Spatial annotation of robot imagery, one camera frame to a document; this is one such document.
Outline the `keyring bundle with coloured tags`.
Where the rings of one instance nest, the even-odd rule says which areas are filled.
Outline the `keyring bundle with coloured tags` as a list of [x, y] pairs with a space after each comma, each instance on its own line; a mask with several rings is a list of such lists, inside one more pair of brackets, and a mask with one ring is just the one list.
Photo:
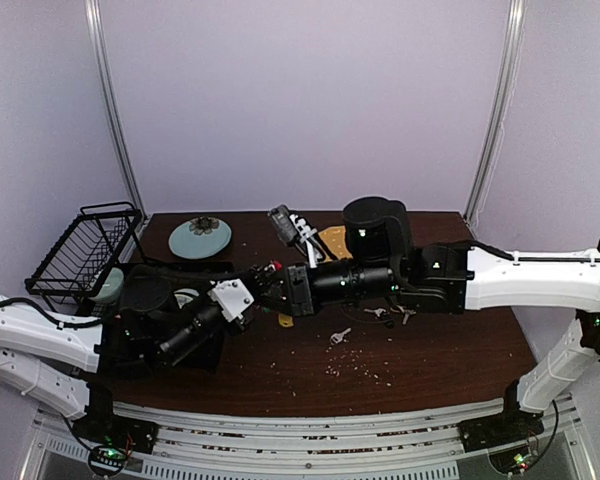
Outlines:
[[288, 313], [288, 286], [283, 266], [278, 261], [257, 266], [253, 269], [254, 297], [257, 305], [266, 312], [277, 315], [282, 328], [294, 326]]

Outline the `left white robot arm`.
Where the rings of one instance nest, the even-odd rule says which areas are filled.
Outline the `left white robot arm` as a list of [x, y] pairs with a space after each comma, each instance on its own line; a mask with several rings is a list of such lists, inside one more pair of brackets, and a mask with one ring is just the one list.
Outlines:
[[136, 264], [113, 304], [96, 317], [0, 295], [0, 379], [113, 444], [124, 424], [113, 412], [112, 393], [52, 364], [123, 379], [176, 366], [225, 332], [243, 330], [274, 271], [273, 265], [207, 273]]

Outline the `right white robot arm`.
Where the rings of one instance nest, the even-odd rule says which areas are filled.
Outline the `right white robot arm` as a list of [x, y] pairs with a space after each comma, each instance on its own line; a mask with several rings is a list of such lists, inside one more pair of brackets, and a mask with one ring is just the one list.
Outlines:
[[566, 253], [505, 251], [475, 241], [413, 243], [405, 205], [364, 197], [343, 210], [348, 257], [339, 259], [305, 218], [286, 206], [269, 219], [279, 239], [305, 252], [280, 268], [263, 303], [292, 317], [329, 305], [382, 299], [415, 313], [461, 314], [499, 307], [570, 308], [560, 341], [513, 383], [513, 404], [493, 419], [499, 440], [515, 440], [593, 363], [600, 361], [600, 241]]

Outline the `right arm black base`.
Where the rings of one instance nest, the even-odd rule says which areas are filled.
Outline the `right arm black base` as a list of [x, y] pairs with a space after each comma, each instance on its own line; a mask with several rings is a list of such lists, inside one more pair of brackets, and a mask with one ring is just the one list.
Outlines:
[[464, 420], [457, 425], [466, 453], [525, 441], [524, 447], [489, 454], [492, 468], [506, 475], [508, 479], [523, 476], [543, 459], [557, 436], [560, 419], [557, 403], [553, 400], [554, 426], [546, 445], [540, 449], [539, 436], [545, 431], [542, 422], [543, 413], [528, 413], [521, 410], [517, 400], [518, 385], [519, 382], [514, 381], [505, 390], [501, 412]]

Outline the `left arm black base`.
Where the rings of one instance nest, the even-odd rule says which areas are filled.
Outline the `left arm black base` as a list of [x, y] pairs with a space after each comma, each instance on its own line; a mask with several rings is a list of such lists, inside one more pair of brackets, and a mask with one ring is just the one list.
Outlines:
[[84, 415], [65, 419], [72, 436], [87, 450], [87, 466], [101, 478], [120, 474], [134, 452], [153, 452], [159, 426], [155, 422], [114, 413], [113, 396], [104, 386], [85, 384], [88, 393]]

